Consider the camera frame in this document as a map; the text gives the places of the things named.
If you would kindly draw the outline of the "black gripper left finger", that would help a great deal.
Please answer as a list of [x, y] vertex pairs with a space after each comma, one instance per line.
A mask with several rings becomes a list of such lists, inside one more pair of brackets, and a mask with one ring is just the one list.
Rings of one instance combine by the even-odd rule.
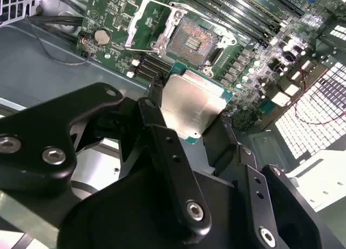
[[58, 235], [70, 211], [59, 195], [71, 187], [77, 154], [103, 138], [117, 139], [133, 175], [152, 166], [167, 191], [182, 241], [198, 244], [212, 226], [211, 214], [177, 133], [168, 128], [152, 98], [125, 98], [96, 83], [1, 119], [1, 189], [49, 198], [47, 215]]

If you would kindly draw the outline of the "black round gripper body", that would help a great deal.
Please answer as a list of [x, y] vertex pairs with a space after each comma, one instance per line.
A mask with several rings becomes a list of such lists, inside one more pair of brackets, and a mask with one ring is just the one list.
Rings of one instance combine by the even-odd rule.
[[[195, 248], [254, 248], [235, 188], [202, 172], [195, 177], [212, 217]], [[145, 166], [78, 203], [58, 235], [58, 248], [187, 248], [167, 191]]]

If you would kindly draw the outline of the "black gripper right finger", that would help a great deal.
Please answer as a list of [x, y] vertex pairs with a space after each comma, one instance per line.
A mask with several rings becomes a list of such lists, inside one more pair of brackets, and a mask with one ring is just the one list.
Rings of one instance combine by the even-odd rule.
[[212, 175], [228, 183], [225, 192], [213, 187], [210, 199], [235, 248], [322, 248], [311, 206], [277, 166], [259, 167], [221, 116], [203, 132], [203, 143]]

